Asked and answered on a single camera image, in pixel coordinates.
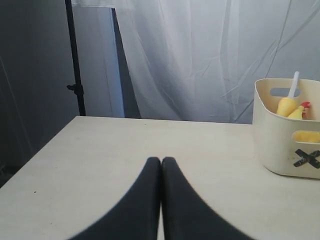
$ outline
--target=table surface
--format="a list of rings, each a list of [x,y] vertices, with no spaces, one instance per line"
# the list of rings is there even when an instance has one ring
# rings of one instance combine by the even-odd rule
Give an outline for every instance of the table surface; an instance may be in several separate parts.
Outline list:
[[[320,181],[266,170],[251,125],[76,117],[0,189],[1,238],[73,236],[118,202],[150,156],[175,157],[202,199],[253,238],[320,237]]]

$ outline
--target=black metal stand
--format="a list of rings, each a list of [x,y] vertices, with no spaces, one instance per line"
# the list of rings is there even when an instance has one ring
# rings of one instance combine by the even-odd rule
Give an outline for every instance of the black metal stand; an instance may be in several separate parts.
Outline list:
[[[69,90],[73,91],[77,97],[80,116],[85,116],[86,107],[85,107],[85,99],[84,99],[84,88],[81,83],[74,14],[72,10],[71,0],[65,0],[65,9],[66,9],[66,17],[68,21],[73,70],[74,70],[74,78],[75,78],[75,84],[68,85],[66,87]]]

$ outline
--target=basket handle hole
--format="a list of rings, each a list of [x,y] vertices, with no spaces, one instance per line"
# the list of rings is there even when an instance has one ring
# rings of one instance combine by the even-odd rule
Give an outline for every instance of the basket handle hole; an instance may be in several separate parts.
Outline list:
[[[320,132],[318,131],[295,131],[292,139],[297,143],[320,144]]]
[[[275,87],[270,90],[270,95],[273,97],[288,97],[290,88],[288,87]],[[294,97],[298,97],[301,94],[301,90],[297,88],[294,92]]]

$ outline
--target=cream plastic basket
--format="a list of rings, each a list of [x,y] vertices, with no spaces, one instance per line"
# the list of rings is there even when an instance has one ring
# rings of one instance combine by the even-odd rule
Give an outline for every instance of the cream plastic basket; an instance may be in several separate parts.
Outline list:
[[[301,93],[295,99],[298,104],[310,102],[311,108],[307,111],[310,120],[297,120],[275,114],[282,97],[270,94],[274,88],[290,88],[292,81],[266,78],[255,82],[252,122],[255,154],[274,173],[320,179],[320,144],[297,142],[293,138],[297,131],[320,132],[320,82],[299,80]]]

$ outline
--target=black x mark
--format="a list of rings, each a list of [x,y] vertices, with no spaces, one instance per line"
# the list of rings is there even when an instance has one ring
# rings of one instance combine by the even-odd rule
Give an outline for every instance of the black x mark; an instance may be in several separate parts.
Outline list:
[[[300,157],[302,157],[302,159],[300,159],[299,161],[297,161],[293,164],[296,168],[302,166],[303,164],[309,163],[314,168],[320,169],[320,161],[318,161],[316,159],[316,157],[320,156],[319,150],[314,151],[310,154],[307,154],[304,151],[302,151],[301,149],[298,149],[297,151],[295,151],[295,153],[297,155],[299,155]]]

